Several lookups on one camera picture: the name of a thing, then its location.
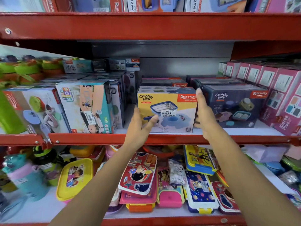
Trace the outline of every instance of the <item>yellow box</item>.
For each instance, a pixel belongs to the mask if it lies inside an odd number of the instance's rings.
[[[153,133],[191,133],[197,108],[196,91],[192,87],[141,86],[138,107],[143,125],[159,115]]]

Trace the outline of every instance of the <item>water bottle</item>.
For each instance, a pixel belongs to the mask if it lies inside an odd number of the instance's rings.
[[[28,196],[31,201],[42,199],[49,191],[47,181],[38,166],[26,160],[26,155],[4,157],[3,169],[10,180]]]

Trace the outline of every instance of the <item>plastic bag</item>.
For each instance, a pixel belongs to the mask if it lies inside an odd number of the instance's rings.
[[[184,167],[172,159],[168,160],[169,166],[169,184],[170,185],[186,185],[186,173]]]

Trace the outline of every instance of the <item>bolt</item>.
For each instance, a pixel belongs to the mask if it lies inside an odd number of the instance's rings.
[[[227,223],[228,222],[228,220],[226,219],[226,218],[223,218],[223,219],[221,219],[221,223]]]
[[[5,28],[5,33],[10,35],[11,34],[11,30],[9,28]]]

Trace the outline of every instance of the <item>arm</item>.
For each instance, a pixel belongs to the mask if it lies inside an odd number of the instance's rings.
[[[249,226],[299,225],[301,213],[269,182],[242,153],[239,146],[216,122],[200,89],[197,90],[198,118],[203,136],[214,154]]]
[[[120,178],[133,154],[145,143],[151,128],[158,120],[153,116],[141,129],[138,107],[130,122],[124,144],[108,160],[97,175],[63,208],[49,226],[99,226],[116,191]]]

